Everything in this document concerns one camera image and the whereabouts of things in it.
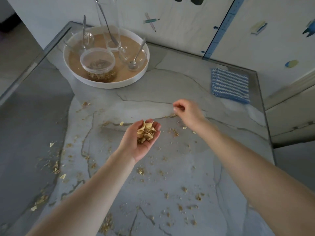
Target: person's left hand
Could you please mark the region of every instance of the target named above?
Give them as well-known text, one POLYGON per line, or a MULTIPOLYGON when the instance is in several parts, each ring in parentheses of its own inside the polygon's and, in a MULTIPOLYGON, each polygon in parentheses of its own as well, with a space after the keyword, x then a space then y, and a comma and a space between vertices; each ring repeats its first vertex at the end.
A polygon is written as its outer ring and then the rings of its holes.
POLYGON ((161 124, 159 124, 158 122, 154 122, 152 126, 157 131, 154 134, 154 137, 149 142, 145 141, 142 144, 138 144, 137 130, 142 127, 142 124, 143 120, 140 120, 138 122, 133 123, 130 127, 128 127, 118 147, 118 150, 120 150, 124 154, 132 156, 136 162, 141 160, 148 153, 152 145, 155 143, 155 141, 161 134, 160 132, 161 124))

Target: forearm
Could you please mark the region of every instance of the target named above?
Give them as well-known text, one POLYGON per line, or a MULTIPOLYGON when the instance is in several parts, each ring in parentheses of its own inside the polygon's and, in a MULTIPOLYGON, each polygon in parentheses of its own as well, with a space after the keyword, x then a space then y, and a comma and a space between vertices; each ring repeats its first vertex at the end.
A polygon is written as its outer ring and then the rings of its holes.
POLYGON ((201 123, 197 133, 274 233, 298 235, 314 230, 310 227, 314 227, 315 197, 310 190, 209 122, 201 123))
POLYGON ((134 165, 133 157, 114 152, 87 183, 65 199, 28 236, 96 235, 134 165))

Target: person's right arm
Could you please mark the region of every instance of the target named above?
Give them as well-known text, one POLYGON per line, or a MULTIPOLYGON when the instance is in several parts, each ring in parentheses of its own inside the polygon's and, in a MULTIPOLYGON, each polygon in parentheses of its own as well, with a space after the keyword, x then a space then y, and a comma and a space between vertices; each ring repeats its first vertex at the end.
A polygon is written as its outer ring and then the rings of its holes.
POLYGON ((213 150, 250 204, 276 235, 315 234, 315 195, 266 159, 221 133, 186 99, 174 111, 213 150))

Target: table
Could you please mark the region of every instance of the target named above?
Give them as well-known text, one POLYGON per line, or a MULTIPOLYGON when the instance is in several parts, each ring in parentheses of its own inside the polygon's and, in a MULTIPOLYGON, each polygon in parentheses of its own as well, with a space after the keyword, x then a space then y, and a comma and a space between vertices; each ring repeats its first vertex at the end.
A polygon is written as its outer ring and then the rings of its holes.
POLYGON ((152 118, 161 136, 115 199, 107 235, 273 235, 209 147, 172 114, 172 102, 192 99, 221 131, 274 163, 257 73, 148 44, 151 59, 139 81, 93 88, 62 57, 62 38, 80 27, 69 22, 0 97, 1 232, 25 235, 96 173, 131 123, 152 118), (251 104, 213 96, 211 68, 247 74, 251 104))

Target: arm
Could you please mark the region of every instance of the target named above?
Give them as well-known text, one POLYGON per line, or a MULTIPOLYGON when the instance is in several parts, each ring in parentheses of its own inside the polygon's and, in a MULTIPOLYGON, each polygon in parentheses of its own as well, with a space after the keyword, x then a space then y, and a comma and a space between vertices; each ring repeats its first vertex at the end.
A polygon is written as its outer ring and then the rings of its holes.
POLYGON ((142 123, 142 120, 133 123, 105 165, 32 228, 27 236, 96 235, 135 163, 148 153, 160 135, 161 125, 154 122, 153 127, 157 130, 154 138, 149 142, 137 144, 137 130, 142 123))
POLYGON ((254 151, 221 133, 196 103, 181 99, 174 111, 213 150, 250 204, 276 235, 315 232, 315 195, 254 151))

